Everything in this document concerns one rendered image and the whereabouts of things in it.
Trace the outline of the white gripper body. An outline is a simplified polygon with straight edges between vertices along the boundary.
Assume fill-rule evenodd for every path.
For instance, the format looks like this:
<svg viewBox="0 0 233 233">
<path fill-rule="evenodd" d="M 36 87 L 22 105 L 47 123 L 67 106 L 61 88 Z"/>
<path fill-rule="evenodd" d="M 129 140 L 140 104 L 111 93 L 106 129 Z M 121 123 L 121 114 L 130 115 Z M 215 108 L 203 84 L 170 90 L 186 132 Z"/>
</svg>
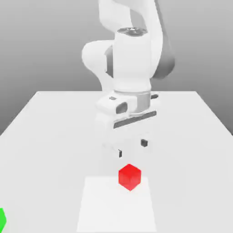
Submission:
<svg viewBox="0 0 233 233">
<path fill-rule="evenodd" d="M 145 114 L 130 116 L 129 118 L 109 117 L 108 143 L 117 144 L 127 139 L 134 139 L 149 131 L 151 121 L 157 111 L 148 111 Z"/>
</svg>

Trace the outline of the small red cube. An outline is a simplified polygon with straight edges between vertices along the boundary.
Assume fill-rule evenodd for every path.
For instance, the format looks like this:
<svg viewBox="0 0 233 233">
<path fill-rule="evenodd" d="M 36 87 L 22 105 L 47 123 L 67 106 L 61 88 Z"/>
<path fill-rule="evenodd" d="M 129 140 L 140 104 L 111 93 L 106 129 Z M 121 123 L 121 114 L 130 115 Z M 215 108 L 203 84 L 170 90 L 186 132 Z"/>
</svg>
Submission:
<svg viewBox="0 0 233 233">
<path fill-rule="evenodd" d="M 118 171 L 118 183 L 132 191 L 141 183 L 142 171 L 134 165 L 127 164 Z"/>
</svg>

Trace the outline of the small green cube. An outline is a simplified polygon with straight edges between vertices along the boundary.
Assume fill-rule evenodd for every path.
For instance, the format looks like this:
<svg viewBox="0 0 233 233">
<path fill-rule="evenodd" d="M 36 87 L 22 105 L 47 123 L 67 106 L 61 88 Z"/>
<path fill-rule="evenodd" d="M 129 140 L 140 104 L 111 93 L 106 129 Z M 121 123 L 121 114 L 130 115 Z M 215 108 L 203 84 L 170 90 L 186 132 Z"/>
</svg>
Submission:
<svg viewBox="0 0 233 233">
<path fill-rule="evenodd" d="M 6 225 L 6 216 L 3 208 L 0 208 L 0 233 L 2 233 Z"/>
</svg>

